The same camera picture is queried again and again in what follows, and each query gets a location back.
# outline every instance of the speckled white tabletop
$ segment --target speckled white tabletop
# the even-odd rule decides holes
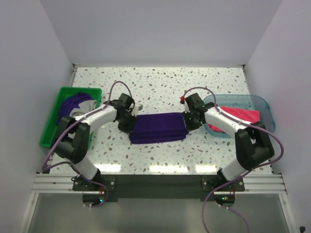
[[[249,94],[241,68],[86,67],[78,68],[73,86],[101,88],[105,101],[116,80],[125,82],[134,100],[143,104],[139,114],[183,112],[180,97],[194,86],[207,85],[215,94]],[[123,92],[124,86],[115,86],[112,98]],[[204,90],[197,93],[202,99],[208,95]],[[203,127],[181,141],[132,145],[111,122],[94,132],[87,155],[102,174],[215,174],[235,157],[235,145],[233,139],[213,137]],[[53,164],[61,161],[53,157]],[[50,173],[74,174],[67,165]],[[253,174],[271,174],[271,169],[261,167]]]

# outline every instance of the green plastic bin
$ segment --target green plastic bin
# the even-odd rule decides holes
[[[62,105],[65,99],[77,94],[78,92],[84,92],[92,96],[97,101],[96,108],[99,107],[101,99],[102,99],[101,89],[84,88],[84,87],[66,87],[66,86],[62,87],[59,90],[54,107],[50,114],[50,118],[48,120],[47,125],[45,126],[43,135],[40,140],[40,146],[45,147],[45,148],[51,148],[51,143],[53,141],[53,138],[56,134],[57,127],[58,127],[58,125],[56,125],[56,122],[57,122],[57,119],[59,118],[58,112],[59,112],[60,106]],[[92,135],[93,134],[91,133],[91,135],[89,136],[88,146],[90,145]]]

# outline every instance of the red cloth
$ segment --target red cloth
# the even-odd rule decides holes
[[[221,107],[225,112],[230,113],[231,115],[238,117],[242,120],[247,120],[252,123],[260,121],[259,111],[257,110],[245,110],[241,108],[230,108],[230,107]],[[209,128],[216,132],[222,132],[221,129],[213,125],[208,125]]]

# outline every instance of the purple cloth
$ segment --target purple cloth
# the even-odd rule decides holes
[[[59,119],[57,120],[56,124],[58,125],[62,117],[69,116],[71,111],[74,108],[79,108],[79,103],[82,103],[87,100],[93,100],[94,98],[90,96],[89,94],[78,92],[77,94],[68,97],[64,100],[62,105],[59,109]]]
[[[138,115],[129,138],[133,144],[148,144],[178,141],[187,134],[182,113],[163,113]]]

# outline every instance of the blue transparent container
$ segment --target blue transparent container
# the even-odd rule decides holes
[[[214,102],[213,96],[207,96],[204,99],[204,103]],[[272,118],[270,106],[263,98],[253,95],[216,95],[217,105],[241,108],[247,110],[257,110],[260,114],[260,121],[264,123],[266,129],[273,133],[276,128],[276,124]],[[214,137],[230,137],[226,133],[216,132],[209,128],[207,124],[204,124],[207,132]]]

